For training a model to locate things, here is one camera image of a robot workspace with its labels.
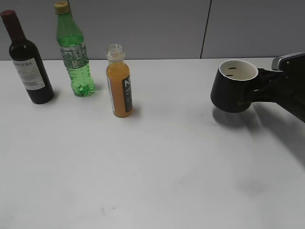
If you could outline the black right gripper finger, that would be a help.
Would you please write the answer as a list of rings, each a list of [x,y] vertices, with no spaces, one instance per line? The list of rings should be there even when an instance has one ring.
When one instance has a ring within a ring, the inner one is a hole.
[[[248,109],[254,102],[275,103],[276,96],[273,92],[274,83],[267,83],[258,87],[250,84],[245,88],[245,109]]]
[[[280,76],[279,71],[269,71],[263,68],[258,68],[257,81],[259,83],[271,83]]]

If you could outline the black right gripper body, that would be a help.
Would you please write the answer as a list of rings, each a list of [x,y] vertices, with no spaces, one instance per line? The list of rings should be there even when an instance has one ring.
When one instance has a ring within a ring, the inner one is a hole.
[[[286,78],[280,82],[282,98],[278,104],[305,122],[305,63],[283,62],[279,69],[285,73]]]

